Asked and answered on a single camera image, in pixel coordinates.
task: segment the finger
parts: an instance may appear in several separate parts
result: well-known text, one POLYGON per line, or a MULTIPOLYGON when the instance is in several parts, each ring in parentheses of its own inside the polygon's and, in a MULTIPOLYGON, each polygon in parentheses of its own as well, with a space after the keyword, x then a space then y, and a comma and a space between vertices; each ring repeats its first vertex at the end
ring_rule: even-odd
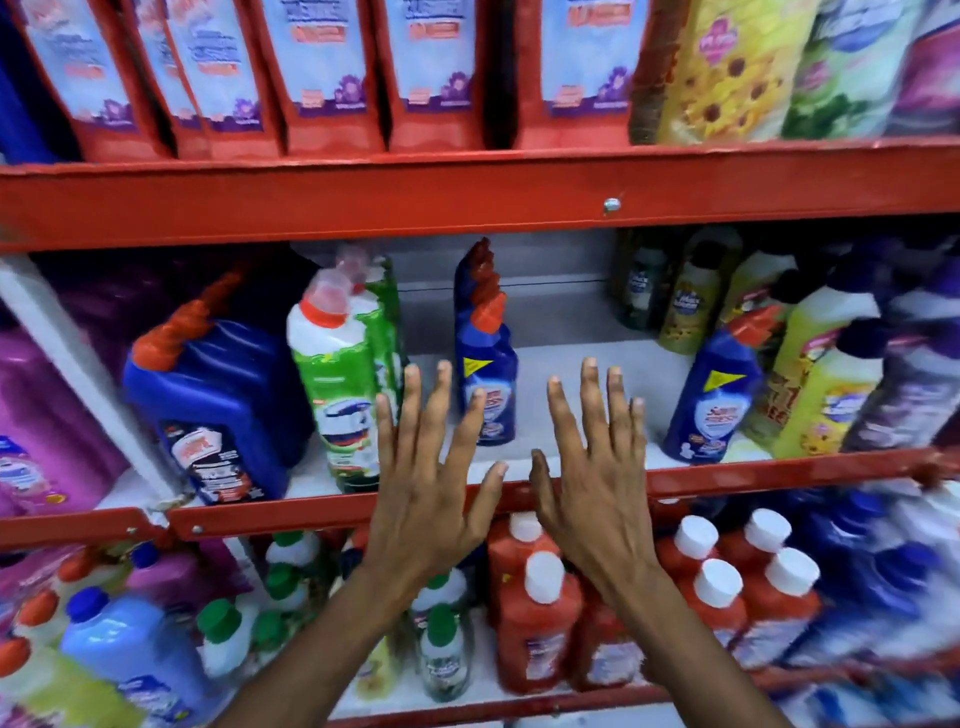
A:
POLYGON ((376 396, 376 442, 383 473, 394 466, 394 413, 387 396, 382 394, 376 396))
POLYGON ((493 463, 480 483, 477 497, 470 506, 467 514, 467 540, 470 550, 483 543, 490 531, 490 521, 496 513, 497 503, 500 502, 500 493, 503 491, 503 476, 507 474, 507 464, 493 463))
POLYGON ((623 374, 619 367, 607 370, 607 404, 610 406, 613 453, 619 458, 628 458, 632 455, 630 448, 634 442, 634 426, 627 398, 623 395, 623 374))
POLYGON ((643 398, 634 397, 630 402, 630 419, 634 424, 634 459, 640 465, 643 465, 647 457, 647 432, 644 429, 647 420, 647 406, 643 398))
POLYGON ((553 482, 550 480, 550 468, 546 464, 546 455, 542 450, 535 449, 530 455, 533 458, 533 465, 530 468, 530 485, 533 487, 534 498, 537 499, 537 518, 548 532, 553 532, 557 526, 557 497, 553 492, 553 482))
MULTIPOLYGON (((453 430, 450 450, 444 461, 444 483, 467 483, 467 474, 473 455, 477 451, 477 439, 483 426, 483 409, 487 403, 487 393, 482 389, 473 390, 468 402, 467 413, 453 430)), ((465 494, 461 489, 461 498, 465 494)))
POLYGON ((546 383, 546 398, 550 405, 550 418, 553 420, 553 436, 557 440, 562 462, 569 462, 572 458, 582 455, 584 441, 580 439, 580 430, 577 421, 570 411, 566 401, 564 386, 556 376, 550 377, 546 383))
POLYGON ((580 404, 584 412, 584 434, 587 435, 587 451, 608 453, 610 428, 607 425, 607 410, 600 394, 600 375, 597 360, 592 356, 584 359, 580 367, 580 404))
POLYGON ((417 434, 417 465, 434 473, 440 450, 446 436, 446 414, 450 411, 450 378, 453 368, 445 359, 437 364, 437 379, 433 383, 423 414, 420 415, 420 432, 417 434))
POLYGON ((417 454, 417 426, 420 423, 420 368, 408 364, 403 370, 403 409, 397 429, 395 463, 412 466, 417 454))

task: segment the green bottle cap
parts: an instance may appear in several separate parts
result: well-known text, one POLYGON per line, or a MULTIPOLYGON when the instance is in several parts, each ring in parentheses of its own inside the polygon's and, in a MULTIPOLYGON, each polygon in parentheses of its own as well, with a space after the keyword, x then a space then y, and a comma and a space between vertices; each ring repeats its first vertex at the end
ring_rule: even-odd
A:
POLYGON ((283 531, 274 534, 274 543, 277 546, 292 546, 303 538, 303 531, 283 531))
POLYGON ((267 594, 272 599, 287 598, 300 585, 300 570, 290 564, 272 564, 267 571, 267 594))
POLYGON ((426 588, 432 591, 442 589, 446 582, 450 580, 450 574, 440 573, 434 576, 430 581, 426 583, 426 588))
POLYGON ((280 612, 261 612, 253 623, 253 646, 260 652, 276 652, 287 641, 287 634, 280 612))
POLYGON ((449 604, 438 604, 426 618, 426 639, 435 647, 453 642, 457 636, 457 616, 449 604))
POLYGON ((197 626, 214 644, 224 643, 240 628, 240 612, 229 599, 214 599, 197 615, 197 626))

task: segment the right hand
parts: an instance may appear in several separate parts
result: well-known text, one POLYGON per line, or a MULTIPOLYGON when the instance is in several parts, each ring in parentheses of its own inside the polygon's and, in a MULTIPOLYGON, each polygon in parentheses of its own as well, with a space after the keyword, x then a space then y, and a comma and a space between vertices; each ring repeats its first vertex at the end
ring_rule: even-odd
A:
POLYGON ((596 359, 584 359, 580 372, 584 448, 564 388, 555 376, 547 383, 547 399, 560 449, 561 487, 559 492, 554 490, 546 457, 535 449, 530 483, 537 515, 564 556, 609 603, 614 584, 622 584, 628 575, 660 569, 647 504, 643 400, 636 398, 628 407, 623 375, 619 367, 611 367, 607 371, 608 424, 596 359))

